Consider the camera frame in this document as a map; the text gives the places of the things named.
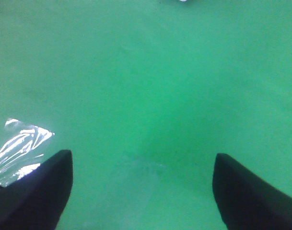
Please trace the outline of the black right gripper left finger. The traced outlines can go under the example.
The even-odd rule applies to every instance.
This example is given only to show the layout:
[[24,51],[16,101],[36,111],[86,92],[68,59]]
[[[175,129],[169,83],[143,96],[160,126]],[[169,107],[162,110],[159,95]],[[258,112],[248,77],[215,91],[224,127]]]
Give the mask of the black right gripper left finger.
[[68,149],[10,185],[0,185],[0,230],[54,230],[72,185],[73,159]]

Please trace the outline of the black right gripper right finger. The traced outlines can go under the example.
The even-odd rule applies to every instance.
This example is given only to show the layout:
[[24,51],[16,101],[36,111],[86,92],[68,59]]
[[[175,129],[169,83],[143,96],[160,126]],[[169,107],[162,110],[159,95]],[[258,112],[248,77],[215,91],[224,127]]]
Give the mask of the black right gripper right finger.
[[216,155],[212,191],[229,230],[292,230],[292,197],[228,154]]

